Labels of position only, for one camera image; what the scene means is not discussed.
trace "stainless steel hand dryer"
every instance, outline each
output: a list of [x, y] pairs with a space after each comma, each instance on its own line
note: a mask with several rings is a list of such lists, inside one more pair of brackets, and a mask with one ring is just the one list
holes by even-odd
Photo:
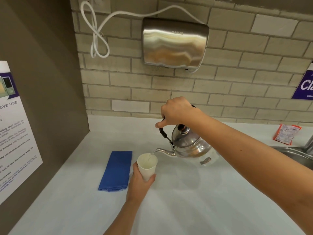
[[149, 65], [197, 69], [209, 39], [205, 24], [146, 17], [142, 21], [142, 55]]

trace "black handle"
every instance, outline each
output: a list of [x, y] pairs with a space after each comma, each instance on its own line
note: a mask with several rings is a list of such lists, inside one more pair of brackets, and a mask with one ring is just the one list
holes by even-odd
[[173, 144], [172, 143], [172, 141], [167, 137], [167, 134], [164, 132], [164, 130], [163, 130], [163, 128], [160, 128], [160, 133], [162, 134], [162, 136], [164, 137], [164, 138], [166, 138], [171, 144]]

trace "microwave picture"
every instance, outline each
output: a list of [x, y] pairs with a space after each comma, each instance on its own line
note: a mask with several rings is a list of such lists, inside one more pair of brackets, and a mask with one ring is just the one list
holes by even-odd
[[10, 77], [0, 77], [0, 97], [15, 94]]

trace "person's right arm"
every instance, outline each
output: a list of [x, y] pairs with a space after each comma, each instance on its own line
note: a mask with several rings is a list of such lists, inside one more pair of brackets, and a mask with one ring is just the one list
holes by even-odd
[[156, 124], [190, 127], [255, 188], [278, 204], [306, 233], [313, 234], [313, 171], [277, 150], [193, 108], [183, 97], [161, 108]]

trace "person's left hand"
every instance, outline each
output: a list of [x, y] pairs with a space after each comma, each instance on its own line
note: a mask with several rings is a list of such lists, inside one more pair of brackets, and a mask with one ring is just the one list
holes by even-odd
[[153, 174], [149, 181], [144, 181], [140, 171], [138, 169], [138, 164], [135, 162], [133, 164], [134, 173], [129, 182], [128, 191], [126, 195], [126, 201], [132, 201], [141, 204], [145, 198], [150, 186], [153, 184], [156, 174]]

